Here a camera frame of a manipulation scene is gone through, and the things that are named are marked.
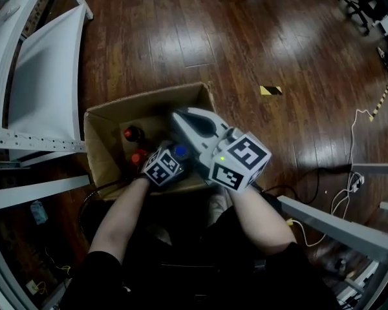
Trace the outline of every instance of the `person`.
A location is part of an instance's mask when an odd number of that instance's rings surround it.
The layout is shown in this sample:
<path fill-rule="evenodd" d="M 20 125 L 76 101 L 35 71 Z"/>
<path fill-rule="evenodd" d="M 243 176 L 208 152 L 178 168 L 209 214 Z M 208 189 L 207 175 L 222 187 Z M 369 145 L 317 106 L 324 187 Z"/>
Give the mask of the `person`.
<path fill-rule="evenodd" d="M 137 278 L 143 276 L 141 284 L 131 288 L 124 285 L 126 276 L 122 267 L 129 261 L 127 255 L 131 252 L 133 234 L 137 233 L 138 217 L 149 188 L 149 179 L 137 178 L 113 203 L 61 301 L 61 310 L 162 304 L 340 309 L 333 292 L 296 243 L 292 230 L 252 186 L 242 194 L 228 191 L 233 206 L 221 214 L 208 229 L 208 236 L 202 239 L 206 253 L 215 252 L 214 259 L 222 259 L 215 261 L 216 266 L 199 265 L 178 275 L 180 266 L 169 265 L 161 275 L 160 270 L 150 266 L 151 260 L 144 258 L 142 261 L 149 266 L 148 270 L 144 270 L 144 265 L 142 268 L 131 265 Z M 159 254 L 146 253 L 150 258 Z M 265 260 L 261 265 L 254 261 L 250 265 L 250 254 L 260 254 Z M 205 285 L 207 288 L 198 292 L 198 287 Z"/>

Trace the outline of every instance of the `cardboard box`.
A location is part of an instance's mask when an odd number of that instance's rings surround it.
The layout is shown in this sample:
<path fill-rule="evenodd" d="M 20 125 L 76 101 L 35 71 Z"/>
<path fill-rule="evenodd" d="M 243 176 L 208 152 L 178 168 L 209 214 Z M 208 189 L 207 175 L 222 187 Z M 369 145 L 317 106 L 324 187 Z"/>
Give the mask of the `cardboard box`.
<path fill-rule="evenodd" d="M 127 141 L 123 131 L 130 125 L 140 127 L 145 138 L 159 145 L 162 140 L 178 140 L 170 114 L 181 107 L 198 107 L 215 111 L 213 96 L 204 83 L 194 83 L 145 92 L 89 108 L 85 113 L 85 146 L 94 184 L 103 186 L 126 176 L 127 161 L 138 144 Z M 172 183 L 162 190 L 189 192 L 206 188 L 203 179 L 193 172 L 185 180 Z M 105 200 L 116 199 L 125 185 L 113 185 L 101 190 Z"/>

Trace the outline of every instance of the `blue object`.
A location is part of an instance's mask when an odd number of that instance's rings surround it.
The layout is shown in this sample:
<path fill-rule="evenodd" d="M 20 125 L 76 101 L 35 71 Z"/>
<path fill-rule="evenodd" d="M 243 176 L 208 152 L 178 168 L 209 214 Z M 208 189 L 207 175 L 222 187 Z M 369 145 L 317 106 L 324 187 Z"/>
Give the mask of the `blue object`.
<path fill-rule="evenodd" d="M 30 205 L 30 211 L 33 214 L 34 220 L 36 224 L 41 225 L 46 223 L 48 220 L 47 213 L 45 208 L 43 208 L 43 204 L 40 201 L 35 201 Z"/>
<path fill-rule="evenodd" d="M 177 156 L 183 157 L 187 154 L 187 148 L 185 148 L 183 145 L 176 145 L 174 147 L 174 153 Z"/>

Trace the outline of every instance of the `power cord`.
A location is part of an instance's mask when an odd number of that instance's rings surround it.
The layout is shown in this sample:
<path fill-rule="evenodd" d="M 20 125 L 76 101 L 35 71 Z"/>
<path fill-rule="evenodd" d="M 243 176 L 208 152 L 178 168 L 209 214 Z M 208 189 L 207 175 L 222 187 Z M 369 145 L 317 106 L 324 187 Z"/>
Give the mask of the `power cord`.
<path fill-rule="evenodd" d="M 334 170 L 331 170 L 331 169 L 327 169 L 327 168 L 324 168 L 324 167 L 320 167 L 320 168 L 317 168 L 317 182 L 316 182 L 316 191 L 315 191 L 315 194 L 313 195 L 312 199 L 310 201 L 307 201 L 307 202 L 304 202 L 298 195 L 297 195 L 297 192 L 295 191 L 295 189 L 290 186 L 290 185 L 286 185 L 286 184 L 281 184 L 281 185 L 276 185 L 276 186 L 273 186 L 273 187 L 270 187 L 269 189 L 265 189 L 263 190 L 261 187 L 258 187 L 259 191 L 260 192 L 270 192 L 274 189 L 289 189 L 293 192 L 294 194 L 294 197 L 295 197 L 295 200 L 303 203 L 303 204 L 311 204 L 313 201 L 315 201 L 315 199 L 318 197 L 318 192 L 319 192 L 319 183 L 320 183 L 320 172 L 321 171 L 325 171 L 325 172 L 329 172 L 329 173 L 332 173 L 332 174 L 340 174 L 341 172 L 339 171 L 334 171 Z"/>
<path fill-rule="evenodd" d="M 338 207 L 341 205 L 341 203 L 343 203 L 344 201 L 347 201 L 347 204 L 346 204 L 346 207 L 345 207 L 345 210 L 343 212 L 343 215 L 342 215 L 342 219 L 345 219 L 345 215 L 347 213 L 347 209 L 348 209 L 348 206 L 349 206 L 349 202 L 350 202 L 350 197 L 349 197 L 349 194 L 352 193 L 352 192 L 355 192 L 355 190 L 353 189 L 353 184 L 352 184 L 352 179 L 354 176 L 357 176 L 358 177 L 358 180 L 355 181 L 355 183 L 358 183 L 359 180 L 363 180 L 363 177 L 361 176 L 361 174 L 357 173 L 357 172 L 353 172 L 352 171 L 352 166 L 354 165 L 354 160 L 353 160 L 353 156 L 352 156 L 352 151 L 353 151 L 353 148 L 354 148 L 354 145 L 355 145 L 355 137 L 354 137 L 354 126 L 356 124 L 356 120 L 358 118 L 358 113 L 361 113 L 361 114 L 364 114 L 364 113 L 367 113 L 369 116 L 372 117 L 371 113 L 368 111 L 368 110 L 360 110 L 360 109 L 356 109 L 356 112 L 355 112 L 355 118 L 354 118 L 354 122 L 352 123 L 351 127 L 350 127 L 350 150 L 349 150 L 349 157 L 348 157 L 348 164 L 350 164 L 350 172 L 349 172 L 349 175 L 348 175 L 348 182 L 347 182 L 347 188 L 346 189 L 342 189 L 340 190 L 336 195 L 335 197 L 333 198 L 332 200 L 332 203 L 330 204 L 330 214 L 331 215 L 334 215 L 334 213 L 336 212 L 336 210 L 338 209 Z M 339 197 L 339 195 L 341 195 L 342 193 L 346 192 L 347 195 L 342 198 L 338 204 L 335 206 L 334 208 L 334 203 L 336 201 L 336 199 Z M 326 237 L 326 234 L 324 234 L 319 241 L 315 242 L 315 243 L 312 243 L 312 244 L 308 244 L 307 242 L 307 238 L 306 238 L 306 233 L 305 233 L 305 228 L 303 227 L 302 223 L 297 221 L 297 220 L 293 220 L 293 219 L 289 219 L 287 220 L 286 222 L 288 223 L 296 223 L 300 226 L 301 230 L 302 230 L 302 233 L 303 233 L 303 238 L 305 239 L 305 244 L 307 247 L 313 247 L 315 245 L 318 245 L 319 243 L 321 243 L 323 241 L 323 239 Z"/>
<path fill-rule="evenodd" d="M 45 294 L 45 293 L 46 293 L 46 295 L 49 295 L 49 294 L 47 293 L 46 283 L 45 283 L 45 282 L 40 282 L 40 283 L 38 283 L 38 284 L 34 287 L 34 289 L 35 289 L 40 295 L 43 295 L 43 294 Z"/>
<path fill-rule="evenodd" d="M 82 227 L 81 217 L 82 217 L 83 210 L 84 210 L 84 208 L 86 206 L 86 203 L 89 201 L 89 199 L 92 198 L 97 192 L 99 192 L 102 189 L 106 189 L 106 188 L 108 188 L 110 186 L 117 185 L 119 183 L 126 183 L 128 185 L 130 182 L 131 181 L 130 181 L 129 178 L 119 179 L 119 180 L 116 180 L 116 181 L 112 181 L 111 183 L 107 183 L 105 185 L 99 186 L 99 187 L 95 188 L 91 193 L 88 194 L 88 196 L 84 199 L 84 201 L 80 205 L 79 212 L 78 212 L 78 224 L 79 224 L 80 229 L 81 229 L 81 231 L 83 233 L 85 233 L 85 231 L 83 230 L 83 227 Z"/>
<path fill-rule="evenodd" d="M 59 269 L 59 270 L 62 270 L 62 271 L 66 271 L 66 274 L 67 274 L 68 276 L 70 276 L 70 274 L 69 274 L 70 266 L 69 266 L 69 265 L 65 265 L 65 266 L 63 266 L 63 267 L 58 267 L 58 266 L 56 265 L 56 263 L 54 262 L 53 258 L 47 253 L 47 247 L 45 247 L 45 254 L 52 260 L 53 265 L 55 266 L 55 268 L 57 268 L 57 269 Z"/>

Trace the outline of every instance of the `caution tape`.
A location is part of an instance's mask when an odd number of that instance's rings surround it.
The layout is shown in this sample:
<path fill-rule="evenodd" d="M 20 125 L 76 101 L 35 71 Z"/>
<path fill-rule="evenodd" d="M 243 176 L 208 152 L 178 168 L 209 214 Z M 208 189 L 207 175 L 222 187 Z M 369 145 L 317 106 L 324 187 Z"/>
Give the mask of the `caution tape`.
<path fill-rule="evenodd" d="M 281 96 L 283 95 L 280 86 L 260 86 L 262 96 Z"/>
<path fill-rule="evenodd" d="M 381 100 L 378 102 L 378 104 L 376 105 L 376 108 L 374 109 L 374 111 L 372 112 L 371 116 L 369 116 L 369 120 L 370 121 L 373 121 L 375 116 L 377 115 L 379 109 L 381 108 L 382 106 L 382 103 L 383 101 L 385 100 L 385 98 L 387 97 L 387 94 L 388 94 L 388 85 L 387 87 L 385 88 L 385 91 L 383 92 L 382 94 L 382 97 L 381 97 Z"/>

